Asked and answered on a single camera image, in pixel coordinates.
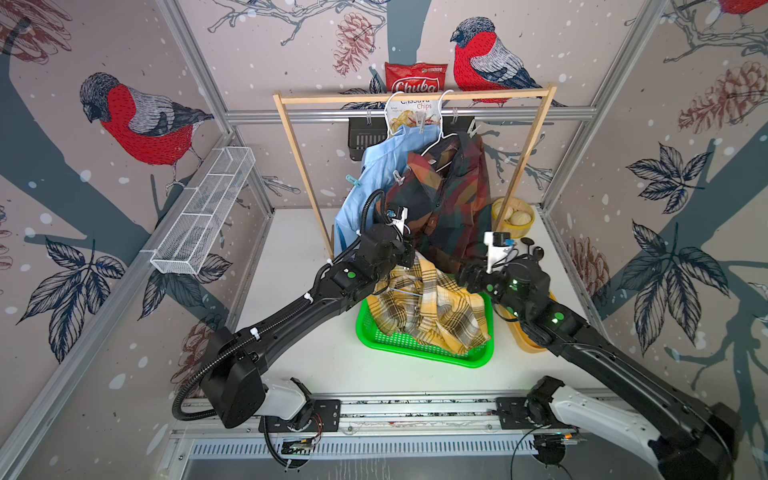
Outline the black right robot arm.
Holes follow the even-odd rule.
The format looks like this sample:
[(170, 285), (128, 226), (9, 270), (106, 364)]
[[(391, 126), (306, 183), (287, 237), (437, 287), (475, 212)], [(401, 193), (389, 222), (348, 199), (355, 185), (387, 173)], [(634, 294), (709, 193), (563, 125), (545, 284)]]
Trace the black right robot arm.
[(664, 479), (734, 474), (742, 436), (739, 415), (672, 387), (614, 347), (582, 316), (550, 297), (550, 278), (531, 256), (496, 270), (469, 263), (456, 281), (472, 293), (488, 294), (538, 346), (590, 374), (629, 406), (616, 408), (544, 377), (529, 393), (539, 403), (529, 408), (535, 422), (584, 428), (643, 459)]

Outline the yellow plaid long-sleeve shirt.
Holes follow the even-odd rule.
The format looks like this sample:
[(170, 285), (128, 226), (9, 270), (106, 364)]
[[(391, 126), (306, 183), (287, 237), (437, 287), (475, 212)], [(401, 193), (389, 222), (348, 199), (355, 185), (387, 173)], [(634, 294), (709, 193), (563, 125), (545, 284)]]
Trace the yellow plaid long-sleeve shirt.
[(413, 265), (397, 265), (367, 298), (377, 328), (421, 345), (465, 355), (491, 339), (485, 302), (417, 253)]

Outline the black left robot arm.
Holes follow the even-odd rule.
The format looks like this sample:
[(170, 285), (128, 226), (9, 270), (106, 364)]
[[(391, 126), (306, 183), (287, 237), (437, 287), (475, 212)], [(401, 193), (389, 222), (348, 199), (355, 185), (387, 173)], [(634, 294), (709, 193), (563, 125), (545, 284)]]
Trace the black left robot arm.
[(216, 417), (231, 429), (258, 415), (305, 427), (314, 414), (311, 392), (297, 378), (268, 381), (265, 374), (295, 343), (361, 303), (395, 267), (410, 267), (414, 259), (414, 238), (404, 229), (375, 224), (362, 232), (318, 270), (303, 296), (237, 332), (222, 328), (212, 334), (200, 369), (176, 393), (173, 417)]

